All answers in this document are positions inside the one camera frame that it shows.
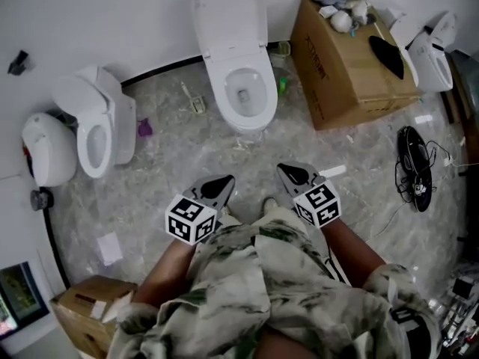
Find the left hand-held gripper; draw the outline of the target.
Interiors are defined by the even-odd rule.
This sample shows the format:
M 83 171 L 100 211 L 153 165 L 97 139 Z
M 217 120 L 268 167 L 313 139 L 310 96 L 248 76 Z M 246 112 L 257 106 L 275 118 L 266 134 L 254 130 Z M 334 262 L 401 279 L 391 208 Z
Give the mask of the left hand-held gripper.
M 165 211 L 165 232 L 188 245 L 196 245 L 217 228 L 218 216 L 235 186 L 231 174 L 216 174 L 196 180 L 176 194 Z

